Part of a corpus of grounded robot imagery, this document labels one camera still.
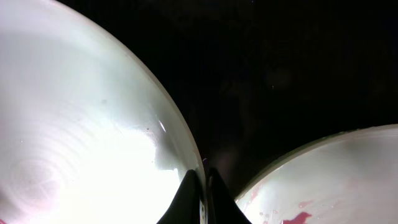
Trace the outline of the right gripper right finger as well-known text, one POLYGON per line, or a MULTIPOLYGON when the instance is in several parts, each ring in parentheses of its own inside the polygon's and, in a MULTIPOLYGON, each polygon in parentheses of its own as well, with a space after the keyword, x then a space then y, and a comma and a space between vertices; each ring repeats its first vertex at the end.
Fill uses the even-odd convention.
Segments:
POLYGON ((230 196, 226 184, 215 168, 209 171, 208 200, 209 223, 251 224, 230 196))

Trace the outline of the light blue plate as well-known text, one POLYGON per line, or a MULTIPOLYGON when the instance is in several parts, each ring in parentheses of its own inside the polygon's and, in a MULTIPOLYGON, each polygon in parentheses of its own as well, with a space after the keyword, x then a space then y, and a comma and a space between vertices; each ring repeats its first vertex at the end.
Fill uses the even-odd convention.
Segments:
POLYGON ((193 136, 125 45, 57 1, 1 2, 2 223, 157 223, 187 174, 206 223, 193 136))
POLYGON ((251 223, 396 223, 397 126, 301 146, 260 171, 235 202, 251 223))

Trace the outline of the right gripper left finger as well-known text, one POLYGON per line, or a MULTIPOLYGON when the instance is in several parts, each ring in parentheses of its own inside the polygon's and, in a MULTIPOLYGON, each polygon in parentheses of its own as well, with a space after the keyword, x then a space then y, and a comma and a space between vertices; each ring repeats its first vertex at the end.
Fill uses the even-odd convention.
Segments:
POLYGON ((188 170, 169 208, 158 224, 199 224, 201 187, 194 170, 188 170))

